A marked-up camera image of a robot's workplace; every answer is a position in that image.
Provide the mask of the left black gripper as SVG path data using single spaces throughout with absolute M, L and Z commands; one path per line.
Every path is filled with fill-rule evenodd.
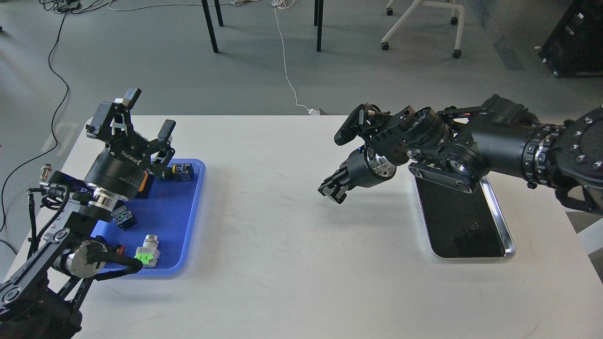
M 148 174 L 161 178 L 175 153 L 171 146 L 174 120 L 164 120 L 154 140 L 134 137 L 130 111 L 141 93 L 140 88 L 129 88 L 123 98 L 101 102 L 86 125 L 86 136 L 104 142 L 104 150 L 86 174 L 85 182 L 126 200 L 134 198 Z

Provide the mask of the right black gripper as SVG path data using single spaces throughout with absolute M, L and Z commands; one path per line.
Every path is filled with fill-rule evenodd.
M 393 178 L 397 167 L 372 148 L 358 148 L 319 186 L 318 191 L 330 200 L 342 204 L 347 191 L 354 187 L 374 187 Z

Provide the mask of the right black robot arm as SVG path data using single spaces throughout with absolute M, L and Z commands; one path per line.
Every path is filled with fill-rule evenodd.
M 493 95 L 480 106 L 430 107 L 399 113 L 364 103 L 334 134 L 350 153 L 319 186 L 321 195 L 341 204 L 349 190 L 390 180 L 408 164 L 419 179 L 466 194 L 489 172 L 522 178 L 530 189 L 551 187 L 571 210 L 602 214 L 603 112 L 598 107 L 562 125 L 543 124 L 524 105 Z

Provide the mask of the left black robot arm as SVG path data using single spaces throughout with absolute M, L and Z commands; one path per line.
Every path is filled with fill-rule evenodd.
M 108 250 L 92 237 L 98 221 L 110 222 L 120 201 L 133 199 L 147 172 L 159 176 L 174 156 L 173 120 L 149 141 L 134 131 L 130 112 L 141 94 L 129 88 L 122 99 L 99 104 L 86 135 L 105 148 L 84 180 L 52 178 L 37 191 L 62 199 L 54 215 L 58 230 L 41 244 L 33 234 L 27 260 L 1 285 L 3 339 L 70 339 L 81 330 L 80 307 L 94 281 L 139 272 L 140 260 Z

